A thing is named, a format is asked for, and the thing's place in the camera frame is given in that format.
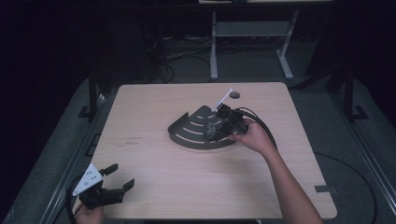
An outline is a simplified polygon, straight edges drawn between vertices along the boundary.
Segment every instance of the dark background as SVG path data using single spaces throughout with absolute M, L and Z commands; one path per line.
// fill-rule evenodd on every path
M 396 126 L 396 8 L 391 2 L 336 4 L 308 73 L 335 63 L 351 67 Z M 161 21 L 165 34 L 175 37 L 210 34 L 202 25 L 210 22 L 207 12 L 165 13 L 160 19 L 142 15 L 86 10 L 70 1 L 0 1 L 1 220 L 73 93 L 90 73 L 103 91 L 150 81 L 158 55 L 147 54 L 142 31 L 157 35 L 156 21 Z M 318 38 L 318 31 L 310 29 L 314 23 L 309 11 L 302 13 L 293 38 Z

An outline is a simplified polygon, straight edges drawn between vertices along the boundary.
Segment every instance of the human hand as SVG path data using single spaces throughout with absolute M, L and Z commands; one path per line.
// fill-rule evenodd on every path
M 87 208 L 85 205 L 76 213 L 77 224 L 101 224 L 104 218 L 104 207 Z
M 276 150 L 271 139 L 265 130 L 252 119 L 244 119 L 244 122 L 248 126 L 248 130 L 246 134 L 230 134 L 228 139 L 232 141 L 237 141 L 245 145 L 246 147 L 253 149 L 264 157 L 265 155 L 272 150 Z

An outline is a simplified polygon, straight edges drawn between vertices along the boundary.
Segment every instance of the forearm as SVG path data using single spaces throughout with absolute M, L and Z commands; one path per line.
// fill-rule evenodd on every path
M 290 223 L 322 223 L 317 209 L 276 150 L 263 155 L 268 163 L 283 218 Z

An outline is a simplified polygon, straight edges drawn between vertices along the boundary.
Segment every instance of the white stick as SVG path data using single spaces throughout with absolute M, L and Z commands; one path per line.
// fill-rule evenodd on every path
M 225 94 L 225 96 L 220 100 L 220 101 L 218 101 L 218 104 L 216 105 L 216 108 L 218 108 L 218 106 L 219 105 L 221 105 L 221 103 L 223 103 L 223 101 L 225 101 L 225 99 L 227 98 L 227 96 L 228 95 L 230 95 L 230 93 L 233 91 L 233 89 L 230 89 L 228 92 L 227 92 L 227 94 Z

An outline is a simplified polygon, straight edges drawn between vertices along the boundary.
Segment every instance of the metal stand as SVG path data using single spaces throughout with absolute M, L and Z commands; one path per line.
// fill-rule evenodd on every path
M 349 121 L 354 122 L 355 119 L 368 119 L 368 116 L 364 112 L 363 108 L 360 105 L 355 105 L 358 114 L 353 114 L 352 111 L 353 105 L 353 74 L 349 67 L 349 70 L 346 73 L 346 86 L 344 93 L 344 113 Z
M 94 81 L 94 74 L 93 71 L 91 72 L 90 76 L 88 77 L 88 85 L 90 89 L 90 106 L 83 106 L 81 111 L 79 112 L 79 118 L 89 118 L 89 121 L 93 119 L 96 115 L 97 111 L 97 104 L 96 104 L 96 84 Z
M 210 52 L 210 78 L 218 79 L 216 58 L 216 37 L 218 36 L 284 36 L 281 49 L 276 50 L 277 58 L 286 79 L 293 79 L 289 64 L 285 58 L 299 10 L 293 10 L 289 21 L 217 21 L 216 11 L 212 19 L 212 50 Z

